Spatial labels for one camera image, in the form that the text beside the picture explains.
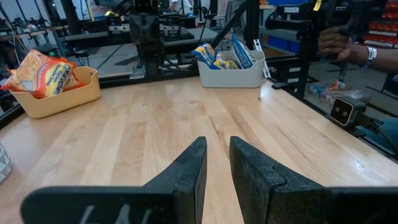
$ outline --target human arm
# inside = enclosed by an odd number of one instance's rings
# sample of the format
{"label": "human arm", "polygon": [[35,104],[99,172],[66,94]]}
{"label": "human arm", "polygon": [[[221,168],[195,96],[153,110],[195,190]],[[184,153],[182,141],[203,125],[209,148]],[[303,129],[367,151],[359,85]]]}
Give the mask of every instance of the human arm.
{"label": "human arm", "polygon": [[[338,54],[337,61],[347,61],[364,65],[368,61],[366,46],[351,43],[349,37],[339,33],[339,27],[331,27],[320,33],[318,38],[321,57]],[[377,57],[371,68],[387,73],[398,73],[398,49],[377,49]]]}

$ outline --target wooden tabletop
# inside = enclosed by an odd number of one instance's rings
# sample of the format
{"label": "wooden tabletop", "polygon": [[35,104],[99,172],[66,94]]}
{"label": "wooden tabletop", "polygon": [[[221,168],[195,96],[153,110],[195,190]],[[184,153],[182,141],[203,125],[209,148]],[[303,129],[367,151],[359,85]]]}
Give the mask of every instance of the wooden tabletop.
{"label": "wooden tabletop", "polygon": [[239,136],[325,186],[398,185],[398,165],[283,90],[206,89],[198,78],[102,90],[92,103],[0,131],[14,170],[0,185],[0,223],[48,185],[142,185],[206,136],[203,223],[242,224],[228,160]]}

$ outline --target blue bin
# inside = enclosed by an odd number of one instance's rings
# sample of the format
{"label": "blue bin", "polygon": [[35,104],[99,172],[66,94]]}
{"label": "blue bin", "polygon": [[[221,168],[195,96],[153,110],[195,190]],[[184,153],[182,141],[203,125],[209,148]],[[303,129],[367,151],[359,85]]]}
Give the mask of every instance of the blue bin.
{"label": "blue bin", "polygon": [[268,36],[267,44],[278,49],[289,50],[289,41],[279,37]]}
{"label": "blue bin", "polygon": [[291,41],[289,51],[293,53],[297,53],[300,50],[300,43]]}

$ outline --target bracelet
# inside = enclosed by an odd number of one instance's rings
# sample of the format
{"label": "bracelet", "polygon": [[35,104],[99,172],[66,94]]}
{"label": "bracelet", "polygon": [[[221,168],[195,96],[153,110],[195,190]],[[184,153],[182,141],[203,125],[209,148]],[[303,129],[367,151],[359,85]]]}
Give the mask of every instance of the bracelet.
{"label": "bracelet", "polygon": [[374,47],[366,47],[368,49],[368,61],[362,66],[368,68],[373,63],[374,59],[377,57],[377,49]]}

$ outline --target camera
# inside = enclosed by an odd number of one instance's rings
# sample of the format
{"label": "camera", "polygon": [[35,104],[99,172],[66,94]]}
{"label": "camera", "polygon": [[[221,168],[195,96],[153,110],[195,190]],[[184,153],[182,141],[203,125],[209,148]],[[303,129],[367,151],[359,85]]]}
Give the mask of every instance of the camera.
{"label": "camera", "polygon": [[354,119],[358,113],[364,113],[366,105],[349,96],[339,96],[333,101],[329,117],[337,125],[348,128],[355,126]]}

